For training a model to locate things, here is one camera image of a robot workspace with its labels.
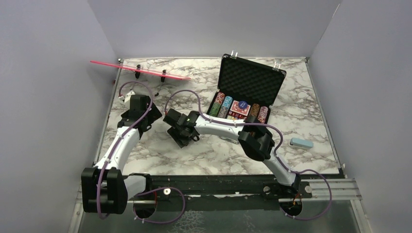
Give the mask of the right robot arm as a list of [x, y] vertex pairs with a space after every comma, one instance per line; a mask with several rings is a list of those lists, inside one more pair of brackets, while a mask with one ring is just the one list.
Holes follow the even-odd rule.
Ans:
[[170, 125], [167, 132], [179, 147], [198, 141], [200, 135], [216, 135], [236, 141], [250, 159], [263, 162], [274, 174], [284, 196], [291, 198], [299, 192], [300, 176], [277, 154], [280, 146], [275, 144], [273, 134], [268, 130], [269, 125], [261, 123], [256, 117], [230, 120], [198, 111], [185, 115], [170, 109], [163, 120]]

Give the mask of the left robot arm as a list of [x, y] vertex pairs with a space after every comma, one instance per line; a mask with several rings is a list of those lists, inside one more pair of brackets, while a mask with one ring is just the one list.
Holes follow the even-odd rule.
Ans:
[[162, 114], [147, 95], [132, 95], [129, 109], [121, 115], [115, 139], [106, 154], [93, 167], [81, 174], [83, 210], [86, 213], [122, 214], [128, 200], [137, 195], [147, 199], [153, 187], [149, 175], [122, 175], [123, 168], [133, 148], [143, 133]]

